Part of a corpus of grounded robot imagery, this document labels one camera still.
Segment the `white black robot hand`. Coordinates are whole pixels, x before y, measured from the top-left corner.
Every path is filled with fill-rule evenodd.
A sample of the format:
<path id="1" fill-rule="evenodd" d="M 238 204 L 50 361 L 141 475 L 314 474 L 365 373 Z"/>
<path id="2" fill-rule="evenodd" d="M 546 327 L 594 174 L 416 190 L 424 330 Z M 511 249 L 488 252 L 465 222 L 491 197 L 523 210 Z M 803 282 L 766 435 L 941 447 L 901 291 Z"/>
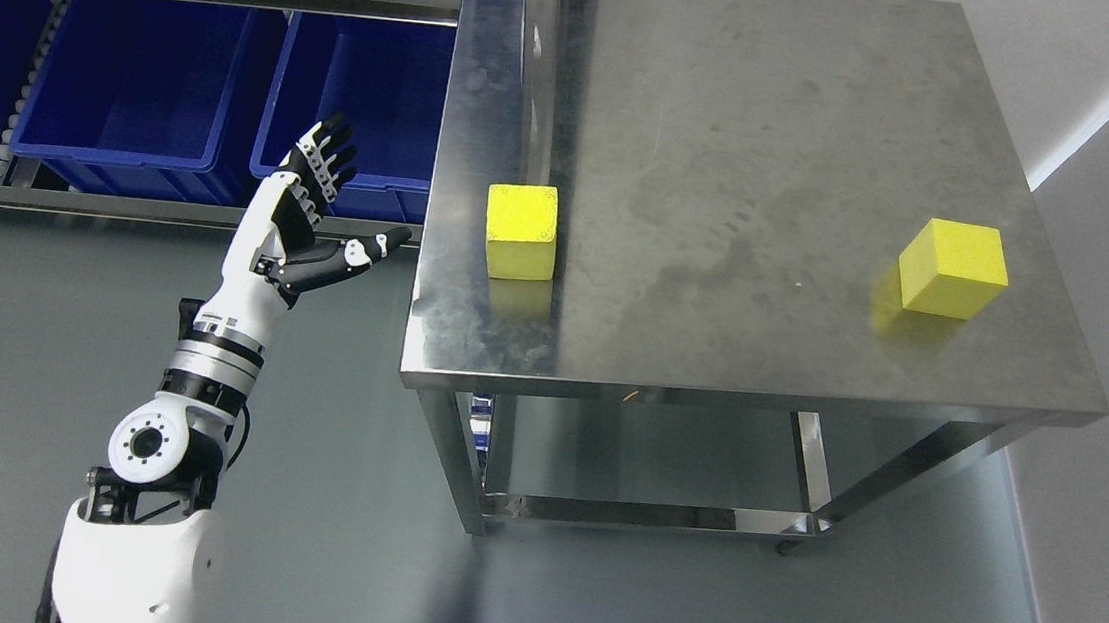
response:
<path id="1" fill-rule="evenodd" d="M 342 113 L 318 120 L 260 181 L 220 264 L 215 303 L 289 309 L 302 294 L 355 279 L 413 239 L 405 226 L 359 238 L 318 237 L 342 184 L 357 175 L 352 134 Z"/>

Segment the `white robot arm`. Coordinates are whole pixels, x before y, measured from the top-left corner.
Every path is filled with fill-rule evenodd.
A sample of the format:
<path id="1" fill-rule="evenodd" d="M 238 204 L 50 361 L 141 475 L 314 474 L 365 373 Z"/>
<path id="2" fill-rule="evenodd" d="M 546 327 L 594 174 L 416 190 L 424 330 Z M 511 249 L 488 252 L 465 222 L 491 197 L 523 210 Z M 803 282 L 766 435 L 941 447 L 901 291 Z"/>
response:
<path id="1" fill-rule="evenodd" d="M 67 511 L 33 623 L 207 623 L 225 538 L 213 503 L 250 436 L 250 394 L 293 298 L 251 273 L 182 302 L 156 394 L 118 421 Z"/>

